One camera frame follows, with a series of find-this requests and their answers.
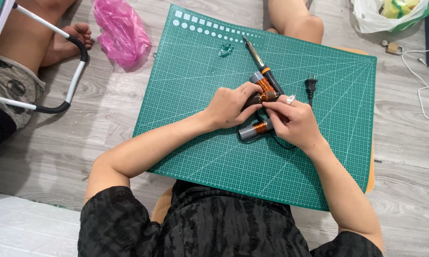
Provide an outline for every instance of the wooden floor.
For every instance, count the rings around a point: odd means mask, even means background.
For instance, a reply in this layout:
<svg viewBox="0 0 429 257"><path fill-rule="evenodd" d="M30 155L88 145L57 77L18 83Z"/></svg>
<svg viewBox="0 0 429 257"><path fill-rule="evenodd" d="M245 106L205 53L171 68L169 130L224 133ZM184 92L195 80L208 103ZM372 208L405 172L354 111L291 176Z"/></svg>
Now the wooden floor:
<svg viewBox="0 0 429 257"><path fill-rule="evenodd" d="M171 3L220 20L268 28L264 4L253 0L129 0L142 17L157 50ZM383 228L385 256L429 256L429 120L421 114L421 87L400 60L386 54L380 42L398 40L406 49L424 49L423 24L399 34L360 35L349 0L314 0L311 12L326 27L323 44L355 48L378 57L374 116L375 189L368 198ZM87 22L100 35L90 0L78 1L62 25ZM0 146L0 192L81 210L86 176L93 160L131 138L154 58L125 72L96 44L91 60L64 115L35 114L30 123ZM429 70L409 56L410 66L429 82ZM47 82L42 102L57 106L67 92L78 60L41 72ZM424 93L429 111L429 94ZM132 190L152 212L156 200L174 180L154 174L132 179ZM310 248L333 239L337 228L326 212L292 208Z"/></svg>

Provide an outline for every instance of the black rubber grip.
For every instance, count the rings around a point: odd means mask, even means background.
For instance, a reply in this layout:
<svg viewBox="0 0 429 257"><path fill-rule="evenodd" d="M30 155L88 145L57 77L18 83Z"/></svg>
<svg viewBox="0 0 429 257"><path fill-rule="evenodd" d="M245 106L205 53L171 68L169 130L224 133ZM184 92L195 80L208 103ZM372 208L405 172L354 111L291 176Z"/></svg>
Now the black rubber grip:
<svg viewBox="0 0 429 257"><path fill-rule="evenodd" d="M87 62L89 55L88 55L88 50L86 50L86 47L84 46L84 44L81 43L81 41L78 40L78 38L75 38L72 35L69 35L69 38L67 38L67 40L74 43L78 47L78 49L80 49L80 54L81 54L80 61Z"/></svg>
<svg viewBox="0 0 429 257"><path fill-rule="evenodd" d="M266 68L269 68L267 65L264 65L263 67L261 67L259 69L259 71L262 73L263 70L265 70ZM270 83L270 85L273 87L273 89L276 91L276 93L278 93L278 95L284 95L284 91L282 90L282 88L279 86L278 81L276 81L275 77L272 74L271 70L268 70L264 73L262 73L262 75L264 75L264 77L267 78L268 82Z"/></svg>
<svg viewBox="0 0 429 257"><path fill-rule="evenodd" d="M35 111L38 113L44 113L44 114L59 114L63 111L67 110L70 107L70 103L64 101L60 106L56 108L48 108L41 105L35 105Z"/></svg>

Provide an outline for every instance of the black lace top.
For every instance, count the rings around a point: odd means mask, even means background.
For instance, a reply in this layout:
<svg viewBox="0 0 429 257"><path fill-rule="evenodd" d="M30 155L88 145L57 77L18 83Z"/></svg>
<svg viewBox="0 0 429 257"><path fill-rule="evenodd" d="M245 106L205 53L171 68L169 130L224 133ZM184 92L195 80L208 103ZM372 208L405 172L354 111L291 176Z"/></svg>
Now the black lace top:
<svg viewBox="0 0 429 257"><path fill-rule="evenodd" d="M367 238L342 232L309 251L289 206L177 181L162 224L127 187L97 193L83 207L78 256L382 256Z"/></svg>

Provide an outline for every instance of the silver ring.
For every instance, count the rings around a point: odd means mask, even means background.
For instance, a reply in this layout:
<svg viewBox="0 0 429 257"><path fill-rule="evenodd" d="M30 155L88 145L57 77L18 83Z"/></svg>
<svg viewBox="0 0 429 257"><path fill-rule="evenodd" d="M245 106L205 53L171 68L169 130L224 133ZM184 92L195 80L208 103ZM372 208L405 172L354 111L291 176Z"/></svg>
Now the silver ring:
<svg viewBox="0 0 429 257"><path fill-rule="evenodd" d="M291 95L288 97L286 104L291 105L291 103L294 102L294 100L295 100L295 95Z"/></svg>

